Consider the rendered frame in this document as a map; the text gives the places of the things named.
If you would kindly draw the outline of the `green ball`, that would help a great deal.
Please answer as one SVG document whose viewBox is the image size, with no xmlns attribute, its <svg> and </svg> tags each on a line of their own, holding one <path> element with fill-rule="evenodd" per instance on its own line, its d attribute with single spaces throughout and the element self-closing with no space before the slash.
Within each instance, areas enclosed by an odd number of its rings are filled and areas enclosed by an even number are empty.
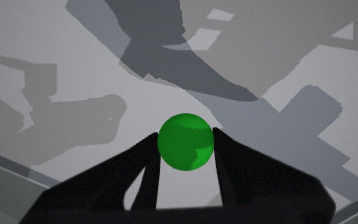
<svg viewBox="0 0 358 224">
<path fill-rule="evenodd" d="M 169 118 L 159 131 L 157 143 L 163 160 L 181 171 L 200 168 L 214 150 L 211 127 L 204 119 L 190 113 Z"/>
</svg>

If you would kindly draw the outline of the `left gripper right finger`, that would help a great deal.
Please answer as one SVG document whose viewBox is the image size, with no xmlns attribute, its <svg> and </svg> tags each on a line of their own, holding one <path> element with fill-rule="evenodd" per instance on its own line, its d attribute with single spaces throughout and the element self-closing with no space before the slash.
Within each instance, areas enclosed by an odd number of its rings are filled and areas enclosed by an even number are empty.
<svg viewBox="0 0 358 224">
<path fill-rule="evenodd" d="M 336 204 L 318 178 L 212 130 L 222 205 L 284 203 L 304 224 L 331 223 Z"/>
</svg>

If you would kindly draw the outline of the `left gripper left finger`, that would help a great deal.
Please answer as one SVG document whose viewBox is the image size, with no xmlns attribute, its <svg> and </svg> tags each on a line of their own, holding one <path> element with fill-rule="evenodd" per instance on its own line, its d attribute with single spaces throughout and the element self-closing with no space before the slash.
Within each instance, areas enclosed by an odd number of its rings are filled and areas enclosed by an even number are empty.
<svg viewBox="0 0 358 224">
<path fill-rule="evenodd" d="M 125 210 L 125 193 L 144 167 L 130 210 L 156 209 L 161 162 L 157 140 L 158 133 L 154 132 L 131 148 L 43 191 L 28 212 Z"/>
</svg>

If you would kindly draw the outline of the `grey table edge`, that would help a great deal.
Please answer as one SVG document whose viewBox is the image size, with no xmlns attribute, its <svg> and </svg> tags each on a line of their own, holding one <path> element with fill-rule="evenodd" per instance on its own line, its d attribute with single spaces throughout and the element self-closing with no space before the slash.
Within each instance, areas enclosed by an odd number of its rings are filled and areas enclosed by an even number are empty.
<svg viewBox="0 0 358 224">
<path fill-rule="evenodd" d="M 51 188 L 61 182 L 42 175 L 22 165 L 12 162 L 0 156 L 0 169 L 22 177 L 46 188 Z M 358 201 L 335 214 L 330 224 L 343 224 L 358 215 Z"/>
</svg>

